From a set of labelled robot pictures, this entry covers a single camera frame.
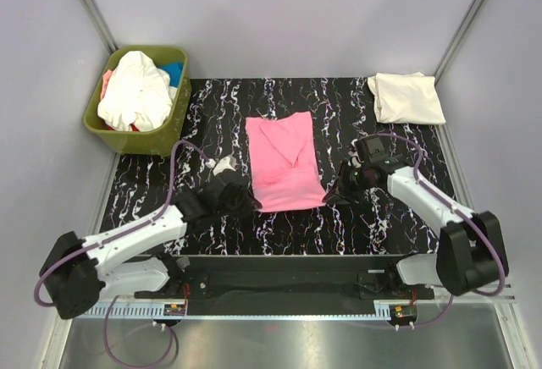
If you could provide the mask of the pink t-shirt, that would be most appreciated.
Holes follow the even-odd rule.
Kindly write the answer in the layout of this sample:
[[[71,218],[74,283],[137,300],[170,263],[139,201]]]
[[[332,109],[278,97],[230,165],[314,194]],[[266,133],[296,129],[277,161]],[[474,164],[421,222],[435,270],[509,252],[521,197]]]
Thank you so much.
[[[261,212],[307,210],[324,204],[309,112],[277,120],[250,117],[246,133],[252,189]]]

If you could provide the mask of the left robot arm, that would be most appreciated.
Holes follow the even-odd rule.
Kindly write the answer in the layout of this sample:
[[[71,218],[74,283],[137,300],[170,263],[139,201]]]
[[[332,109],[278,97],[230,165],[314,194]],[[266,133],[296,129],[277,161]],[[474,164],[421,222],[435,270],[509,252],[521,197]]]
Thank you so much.
[[[64,320],[115,296],[165,299],[182,295],[184,273],[173,257],[159,252],[138,262],[136,256],[181,240],[191,231],[205,230],[223,216],[243,218],[261,206],[248,186],[218,180],[179,193],[142,220],[85,238],[68,232],[47,256],[36,287],[47,290],[46,305]]]

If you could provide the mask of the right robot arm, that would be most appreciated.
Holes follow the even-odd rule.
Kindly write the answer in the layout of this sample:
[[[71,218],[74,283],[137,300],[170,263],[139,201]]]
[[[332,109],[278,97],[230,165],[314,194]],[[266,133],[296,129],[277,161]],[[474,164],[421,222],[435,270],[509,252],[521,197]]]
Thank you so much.
[[[403,298],[418,284],[442,286],[454,296],[502,292],[509,267],[495,214],[459,204],[397,157],[358,167],[343,162],[323,202],[359,202],[372,188],[402,201],[438,235],[436,253],[405,256],[384,277],[389,295]]]

